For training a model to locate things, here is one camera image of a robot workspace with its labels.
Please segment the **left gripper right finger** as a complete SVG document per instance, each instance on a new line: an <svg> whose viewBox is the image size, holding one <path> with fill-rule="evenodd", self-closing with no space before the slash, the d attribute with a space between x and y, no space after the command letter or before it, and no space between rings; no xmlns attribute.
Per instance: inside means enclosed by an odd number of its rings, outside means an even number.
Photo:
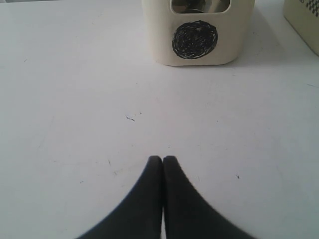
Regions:
<svg viewBox="0 0 319 239"><path fill-rule="evenodd" d="M198 193L174 156L163 159L164 224L168 239L252 239Z"/></svg>

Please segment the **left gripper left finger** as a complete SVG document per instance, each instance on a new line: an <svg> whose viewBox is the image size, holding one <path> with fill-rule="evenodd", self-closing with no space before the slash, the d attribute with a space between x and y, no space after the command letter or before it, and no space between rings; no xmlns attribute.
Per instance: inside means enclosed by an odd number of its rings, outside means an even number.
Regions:
<svg viewBox="0 0 319 239"><path fill-rule="evenodd" d="M104 219L80 239L160 239L162 173L159 156L150 156L139 179Z"/></svg>

